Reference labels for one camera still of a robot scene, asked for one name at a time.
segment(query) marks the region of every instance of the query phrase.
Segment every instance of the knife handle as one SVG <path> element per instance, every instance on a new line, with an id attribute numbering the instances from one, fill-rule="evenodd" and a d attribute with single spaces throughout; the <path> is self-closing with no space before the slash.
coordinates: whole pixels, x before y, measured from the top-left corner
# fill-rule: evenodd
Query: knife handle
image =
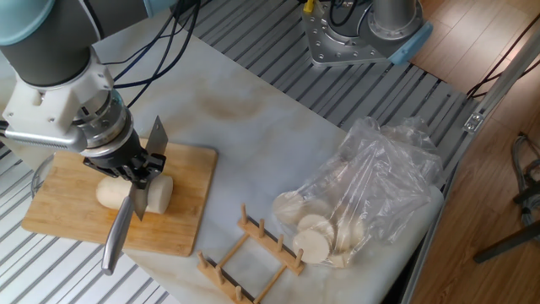
<path id="1" fill-rule="evenodd" d="M 106 275 L 112 275 L 115 270 L 116 262 L 118 262 L 120 252 L 126 241 L 127 230 L 132 221 L 132 214 L 133 203 L 128 196 L 124 198 L 124 201 L 121 203 L 121 207 L 118 210 L 115 221 L 112 223 L 107 242 L 105 243 L 101 270 Z"/>

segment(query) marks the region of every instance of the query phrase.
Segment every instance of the robotic arm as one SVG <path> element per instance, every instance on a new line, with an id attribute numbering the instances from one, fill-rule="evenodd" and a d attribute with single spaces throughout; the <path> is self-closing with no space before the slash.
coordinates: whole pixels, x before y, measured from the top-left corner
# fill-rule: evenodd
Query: robotic arm
<path id="1" fill-rule="evenodd" d="M 92 44 L 176 0 L 13 0 L 0 4 L 0 51 L 17 72 L 7 138 L 65 149 L 143 188 L 165 158 L 149 155 Z"/>

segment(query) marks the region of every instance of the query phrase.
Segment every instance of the metal slat floor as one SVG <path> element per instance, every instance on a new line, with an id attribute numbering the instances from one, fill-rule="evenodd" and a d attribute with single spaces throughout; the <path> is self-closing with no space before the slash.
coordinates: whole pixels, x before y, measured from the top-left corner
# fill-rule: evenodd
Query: metal slat floor
<path id="1" fill-rule="evenodd" d="M 475 104 L 413 65 L 315 67 L 300 12 L 296 0 L 212 0 L 204 3 L 194 33 L 345 131 L 358 117 L 384 125 L 421 116 L 447 179 L 472 139 L 462 126 Z M 0 149 L 1 304 L 178 303 L 125 255 L 107 277 L 100 272 L 101 245 L 23 230 L 32 174 Z"/>

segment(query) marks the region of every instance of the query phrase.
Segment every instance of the daikon radish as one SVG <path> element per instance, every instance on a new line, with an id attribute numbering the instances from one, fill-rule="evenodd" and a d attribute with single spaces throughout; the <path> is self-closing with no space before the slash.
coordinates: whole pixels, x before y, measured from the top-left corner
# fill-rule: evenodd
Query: daikon radish
<path id="1" fill-rule="evenodd" d="M 330 207 L 330 204 L 322 199 L 305 201 L 305 210 L 309 214 L 318 214 L 322 216 L 332 215 L 332 208 Z"/>
<path id="2" fill-rule="evenodd" d="M 350 257 L 351 257 L 351 252 L 346 251 L 343 253 L 333 254 L 328 257 L 328 260 L 332 262 L 332 265 L 337 268 L 346 268 L 348 267 L 350 263 L 349 261 Z"/>
<path id="3" fill-rule="evenodd" d="M 100 204 L 107 208 L 119 209 L 124 198 L 129 194 L 132 184 L 121 178 L 105 177 L 98 184 L 95 196 Z M 169 206 L 172 194 L 172 177 L 163 174 L 151 181 L 148 189 L 148 207 L 146 212 L 163 214 Z"/>
<path id="4" fill-rule="evenodd" d="M 351 231 L 351 223 L 348 220 L 342 219 L 337 223 L 337 236 L 335 249 L 338 252 L 346 252 L 351 248 L 353 232 Z"/>
<path id="5" fill-rule="evenodd" d="M 297 234 L 293 239 L 293 251 L 298 253 L 304 250 L 302 261 L 306 263 L 320 263 L 330 254 L 330 243 L 317 231 L 307 230 Z"/>
<path id="6" fill-rule="evenodd" d="M 303 217 L 296 229 L 299 232 L 306 230 L 317 231 L 326 237 L 330 244 L 336 241 L 336 230 L 324 216 L 318 214 L 309 214 Z"/>
<path id="7" fill-rule="evenodd" d="M 298 193 L 281 193 L 274 199 L 272 210 L 283 223 L 296 225 L 305 215 L 304 203 L 304 198 Z"/>

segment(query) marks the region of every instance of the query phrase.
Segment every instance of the knife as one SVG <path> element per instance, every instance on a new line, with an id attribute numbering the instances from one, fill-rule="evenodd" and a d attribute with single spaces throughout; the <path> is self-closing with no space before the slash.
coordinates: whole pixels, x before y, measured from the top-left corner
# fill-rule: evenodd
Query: knife
<path id="1" fill-rule="evenodd" d="M 164 155 L 167 147 L 167 133 L 165 132 L 161 120 L 156 117 L 152 132 L 146 143 L 148 155 L 158 154 Z M 140 220 L 143 220 L 144 211 L 148 206 L 149 185 L 154 178 L 161 172 L 158 170 L 151 171 L 147 177 L 144 188 L 138 188 L 132 184 L 129 194 L 124 198 L 115 221 L 112 223 L 109 236 L 105 242 L 105 250 L 103 252 L 103 260 L 101 262 L 101 271 L 106 275 L 112 275 L 120 257 L 120 252 L 126 242 L 127 231 L 129 224 L 132 221 L 132 214 L 135 212 Z"/>

